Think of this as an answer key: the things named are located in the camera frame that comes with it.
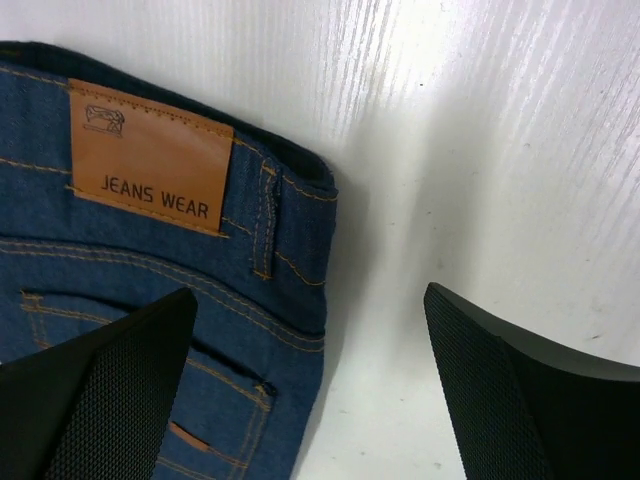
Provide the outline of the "dark blue jeans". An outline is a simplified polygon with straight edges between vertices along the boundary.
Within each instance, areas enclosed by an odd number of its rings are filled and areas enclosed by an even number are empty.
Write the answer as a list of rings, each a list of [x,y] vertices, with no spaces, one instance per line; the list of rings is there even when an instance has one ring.
[[[189,288],[158,479],[291,475],[336,205],[326,164],[286,139],[66,49],[1,45],[1,359]]]

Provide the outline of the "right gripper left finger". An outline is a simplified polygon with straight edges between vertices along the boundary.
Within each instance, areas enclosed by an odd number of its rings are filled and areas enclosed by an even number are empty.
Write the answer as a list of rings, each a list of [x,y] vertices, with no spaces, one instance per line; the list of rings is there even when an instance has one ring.
[[[195,317],[182,288],[2,365],[2,478],[151,478]]]

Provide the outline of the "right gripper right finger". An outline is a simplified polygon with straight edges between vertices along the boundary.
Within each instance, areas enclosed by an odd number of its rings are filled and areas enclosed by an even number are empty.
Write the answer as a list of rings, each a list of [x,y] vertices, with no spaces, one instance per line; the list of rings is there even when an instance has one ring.
[[[638,367],[523,329],[437,283],[424,309],[467,478],[638,478]]]

